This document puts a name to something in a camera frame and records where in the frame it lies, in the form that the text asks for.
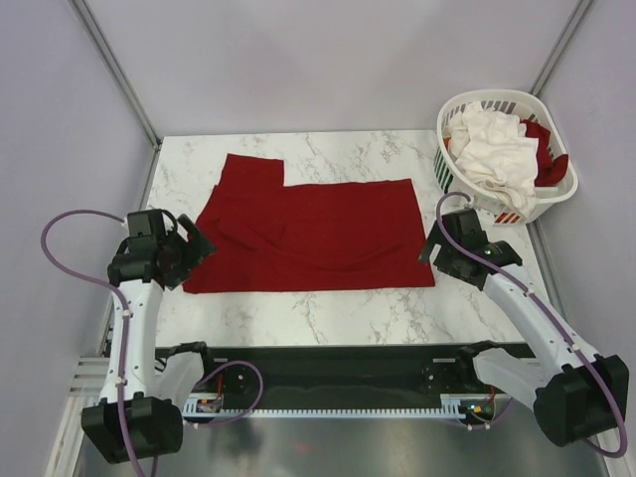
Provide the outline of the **red t shirt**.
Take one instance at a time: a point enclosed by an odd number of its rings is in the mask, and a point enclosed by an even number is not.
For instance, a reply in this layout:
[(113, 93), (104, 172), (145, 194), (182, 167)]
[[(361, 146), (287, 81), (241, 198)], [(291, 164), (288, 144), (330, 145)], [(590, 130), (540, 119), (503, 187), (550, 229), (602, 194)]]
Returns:
[(230, 154), (196, 225), (217, 250), (190, 294), (435, 284), (409, 179), (287, 186), (283, 161)]

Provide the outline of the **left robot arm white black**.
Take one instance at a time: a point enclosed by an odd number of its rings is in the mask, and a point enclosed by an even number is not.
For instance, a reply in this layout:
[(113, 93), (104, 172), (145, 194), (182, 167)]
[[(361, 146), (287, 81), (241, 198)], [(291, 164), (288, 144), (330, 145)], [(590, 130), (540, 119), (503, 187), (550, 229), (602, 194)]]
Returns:
[(191, 390), (209, 390), (219, 375), (203, 342), (173, 347), (164, 370), (155, 369), (164, 294), (185, 283), (215, 247), (185, 214), (147, 210), (126, 221), (128, 236), (107, 268), (115, 300), (108, 372), (98, 403), (81, 412), (82, 430), (110, 464), (177, 452)]

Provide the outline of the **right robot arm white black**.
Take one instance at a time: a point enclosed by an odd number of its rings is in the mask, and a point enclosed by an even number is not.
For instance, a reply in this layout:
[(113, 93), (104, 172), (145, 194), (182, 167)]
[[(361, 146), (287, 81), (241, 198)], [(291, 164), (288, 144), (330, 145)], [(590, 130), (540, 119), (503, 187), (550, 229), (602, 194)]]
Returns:
[(559, 447), (614, 429), (617, 449), (599, 452), (610, 458), (625, 455), (627, 365), (617, 355), (601, 355), (567, 324), (537, 291), (513, 248), (489, 241), (474, 210), (437, 214), (420, 260), (483, 292), (537, 359), (531, 365), (491, 341), (468, 345), (454, 369), (462, 389), (474, 392), (486, 385), (504, 392), (530, 409)]

